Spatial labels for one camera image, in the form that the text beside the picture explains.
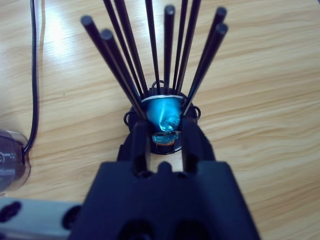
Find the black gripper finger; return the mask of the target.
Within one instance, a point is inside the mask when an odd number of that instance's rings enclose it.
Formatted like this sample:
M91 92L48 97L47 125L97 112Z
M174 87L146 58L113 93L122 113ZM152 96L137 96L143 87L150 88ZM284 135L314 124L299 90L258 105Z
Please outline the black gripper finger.
M147 158L150 156L149 124L139 121L131 129L118 151L119 162L129 162L132 173L139 175L148 170Z
M181 119L181 146L184 172L196 173L198 162L216 161L210 141L191 117Z

